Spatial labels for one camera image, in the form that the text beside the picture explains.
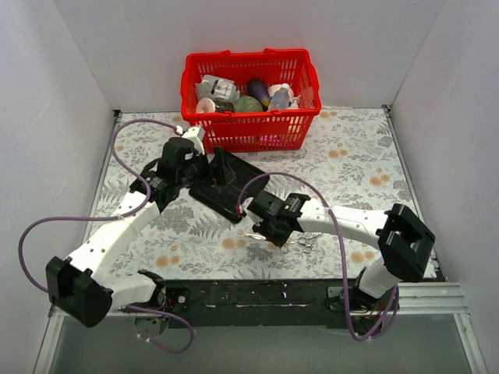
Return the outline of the clear plastic bottle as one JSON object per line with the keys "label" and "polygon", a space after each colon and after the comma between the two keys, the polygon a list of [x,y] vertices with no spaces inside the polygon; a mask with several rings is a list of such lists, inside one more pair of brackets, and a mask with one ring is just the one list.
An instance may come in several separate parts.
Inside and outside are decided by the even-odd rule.
{"label": "clear plastic bottle", "polygon": [[284,111],[288,107],[288,87],[282,85],[281,89],[271,98],[268,111]]}

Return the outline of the silver straight hair scissors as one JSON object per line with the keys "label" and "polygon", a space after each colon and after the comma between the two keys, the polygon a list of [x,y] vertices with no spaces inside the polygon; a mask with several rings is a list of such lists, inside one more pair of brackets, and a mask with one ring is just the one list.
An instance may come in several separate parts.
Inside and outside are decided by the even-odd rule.
{"label": "silver straight hair scissors", "polygon": [[321,233],[313,233],[309,236],[303,235],[298,238],[297,245],[302,248],[302,254],[308,255],[313,251],[313,246],[317,243],[317,240],[322,236]]}

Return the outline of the red plastic shopping basket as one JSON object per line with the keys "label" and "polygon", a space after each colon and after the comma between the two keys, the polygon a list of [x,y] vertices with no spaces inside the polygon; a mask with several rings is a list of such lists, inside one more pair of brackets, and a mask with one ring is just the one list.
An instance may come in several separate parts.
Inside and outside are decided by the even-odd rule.
{"label": "red plastic shopping basket", "polygon": [[[298,97],[299,106],[285,111],[197,113],[195,85],[205,75],[233,81],[242,95],[247,94],[247,83],[252,78],[268,86],[287,83]],[[298,150],[321,111],[319,89],[310,53],[303,48],[195,53],[186,57],[182,73],[181,115],[191,126],[204,128],[207,152],[216,146],[233,153]]]}

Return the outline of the black zip tool case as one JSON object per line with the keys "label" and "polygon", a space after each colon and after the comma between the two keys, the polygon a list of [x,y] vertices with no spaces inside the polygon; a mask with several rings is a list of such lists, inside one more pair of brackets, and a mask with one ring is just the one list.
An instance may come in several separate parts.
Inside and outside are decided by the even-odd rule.
{"label": "black zip tool case", "polygon": [[190,196],[231,223],[239,223],[239,194],[246,183],[264,172],[220,146],[214,148],[206,172],[189,188]]}

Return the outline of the white pump bottle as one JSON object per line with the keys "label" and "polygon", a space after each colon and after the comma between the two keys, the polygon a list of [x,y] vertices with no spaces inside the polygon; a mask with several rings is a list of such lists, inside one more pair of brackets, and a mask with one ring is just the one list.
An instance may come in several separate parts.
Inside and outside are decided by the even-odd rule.
{"label": "white pump bottle", "polygon": [[300,96],[298,96],[298,97],[293,97],[293,98],[289,101],[289,105],[288,105],[287,109],[288,109],[288,110],[298,110],[298,109],[299,109],[300,102],[301,102],[301,97],[300,97]]}

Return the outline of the silver thinning scissors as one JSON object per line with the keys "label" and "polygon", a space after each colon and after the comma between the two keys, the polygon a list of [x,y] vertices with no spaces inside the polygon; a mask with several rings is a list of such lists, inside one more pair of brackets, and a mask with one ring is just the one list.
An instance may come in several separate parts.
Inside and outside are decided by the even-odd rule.
{"label": "silver thinning scissors", "polygon": [[245,233],[244,236],[254,240],[264,241],[270,246],[271,249],[278,249],[282,254],[289,253],[289,248],[286,243],[283,246],[277,246],[270,240],[267,240],[263,235],[254,234],[254,233]]}

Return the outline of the aluminium frame rail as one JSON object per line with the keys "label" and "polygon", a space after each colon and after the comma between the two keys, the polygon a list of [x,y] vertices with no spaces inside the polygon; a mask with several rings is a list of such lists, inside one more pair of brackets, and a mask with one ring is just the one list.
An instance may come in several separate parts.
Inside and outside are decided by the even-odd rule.
{"label": "aluminium frame rail", "polygon": [[[416,206],[416,212],[423,219],[391,120],[391,106],[383,104],[381,108],[384,111],[384,118],[389,128],[389,133],[398,152],[399,162],[405,173],[408,188]],[[115,111],[114,116],[113,132],[111,133],[108,150],[106,150],[104,163],[101,168],[97,190],[104,185],[105,174],[111,163],[111,154],[115,156],[114,150],[111,150],[111,146],[114,146],[119,128],[124,123],[121,111]],[[469,365],[469,373],[489,373],[472,328],[469,306],[460,284],[458,282],[448,282],[447,278],[438,278],[434,282],[430,281],[425,280],[419,284],[408,283],[399,286],[401,300],[398,313],[407,316],[453,316],[458,331],[458,338],[461,342],[460,345],[462,346],[465,360]],[[67,313],[51,307],[48,325],[33,373],[50,373],[53,371],[52,369],[59,362],[59,345],[63,341],[62,330],[64,330],[65,323],[69,323],[69,319],[70,317]]]}

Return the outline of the white paper cup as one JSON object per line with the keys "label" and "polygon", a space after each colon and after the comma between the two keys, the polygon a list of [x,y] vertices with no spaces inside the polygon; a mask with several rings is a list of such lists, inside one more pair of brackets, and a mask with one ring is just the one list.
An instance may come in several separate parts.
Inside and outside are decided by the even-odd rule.
{"label": "white paper cup", "polygon": [[206,114],[216,112],[217,106],[215,102],[209,97],[200,99],[196,105],[197,114]]}

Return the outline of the green round melon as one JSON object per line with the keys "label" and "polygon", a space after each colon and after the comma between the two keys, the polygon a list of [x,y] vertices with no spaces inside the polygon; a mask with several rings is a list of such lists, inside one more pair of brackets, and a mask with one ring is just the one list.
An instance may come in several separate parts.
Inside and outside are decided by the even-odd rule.
{"label": "green round melon", "polygon": [[235,113],[262,112],[262,104],[254,97],[242,96],[233,103]]}

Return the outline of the crumpled silver foil pouch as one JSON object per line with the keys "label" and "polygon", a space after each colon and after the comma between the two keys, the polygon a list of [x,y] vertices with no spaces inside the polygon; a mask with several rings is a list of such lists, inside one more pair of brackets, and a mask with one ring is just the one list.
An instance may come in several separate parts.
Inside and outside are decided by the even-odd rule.
{"label": "crumpled silver foil pouch", "polygon": [[234,81],[218,76],[202,76],[201,81],[195,84],[195,88],[199,101],[203,98],[209,98],[233,103],[240,97],[240,91]]}

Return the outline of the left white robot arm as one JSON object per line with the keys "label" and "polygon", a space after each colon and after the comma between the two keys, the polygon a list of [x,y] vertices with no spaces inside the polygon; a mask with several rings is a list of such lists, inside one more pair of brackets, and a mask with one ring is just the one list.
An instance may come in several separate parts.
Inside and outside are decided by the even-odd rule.
{"label": "left white robot arm", "polygon": [[114,214],[66,258],[53,257],[45,268],[50,302],[86,327],[93,327],[113,308],[140,303],[160,310],[166,294],[160,280],[147,271],[111,280],[108,273],[138,234],[161,215],[166,206],[201,180],[208,165],[203,147],[205,131],[195,126],[170,138],[162,155],[150,162],[130,186]]}

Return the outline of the purple eggplant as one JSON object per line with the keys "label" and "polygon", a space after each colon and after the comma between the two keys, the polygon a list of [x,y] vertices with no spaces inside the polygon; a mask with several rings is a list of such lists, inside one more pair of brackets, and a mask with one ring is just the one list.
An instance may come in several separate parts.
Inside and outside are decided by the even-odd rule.
{"label": "purple eggplant", "polygon": [[252,78],[246,84],[247,93],[255,98],[264,110],[268,109],[271,102],[271,97],[268,93],[266,83],[259,78]]}

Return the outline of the floral table mat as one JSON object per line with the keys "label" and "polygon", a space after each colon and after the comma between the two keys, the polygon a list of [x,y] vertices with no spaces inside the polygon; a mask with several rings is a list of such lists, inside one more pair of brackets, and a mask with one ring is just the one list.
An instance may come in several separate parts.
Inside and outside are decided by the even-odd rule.
{"label": "floral table mat", "polygon": [[[95,216],[109,216],[133,181],[133,173],[161,156],[172,127],[185,126],[178,113],[122,114]],[[246,183],[245,199],[263,189],[280,199],[301,193],[331,206],[389,210],[416,206],[382,109],[324,108],[312,121],[298,150],[241,153],[266,173]],[[367,244],[322,235],[308,255],[288,241],[289,253],[244,236],[253,233],[249,217],[233,224],[182,190],[119,256],[113,278],[149,270],[164,279],[322,279],[354,278],[379,257]]]}

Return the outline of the black table edge rail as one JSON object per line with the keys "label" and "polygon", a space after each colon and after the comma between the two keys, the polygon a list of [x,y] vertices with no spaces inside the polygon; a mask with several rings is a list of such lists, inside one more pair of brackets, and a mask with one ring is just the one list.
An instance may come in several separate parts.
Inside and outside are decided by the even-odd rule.
{"label": "black table edge rail", "polygon": [[201,326],[326,326],[345,329],[339,280],[164,280],[141,270],[97,284],[66,280],[56,305],[93,327],[113,309],[170,312]]}

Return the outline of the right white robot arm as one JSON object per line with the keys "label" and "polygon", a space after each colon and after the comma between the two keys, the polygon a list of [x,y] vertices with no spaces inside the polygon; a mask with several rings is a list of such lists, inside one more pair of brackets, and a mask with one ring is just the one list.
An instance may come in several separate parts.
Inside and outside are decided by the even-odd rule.
{"label": "right white robot arm", "polygon": [[262,191],[246,199],[241,209],[252,220],[253,231],[277,247],[297,231],[336,235],[378,250],[380,258],[361,270],[346,294],[354,309],[373,308],[401,282],[420,282],[435,243],[432,231],[400,203],[390,210],[327,208],[308,195],[280,199]]}

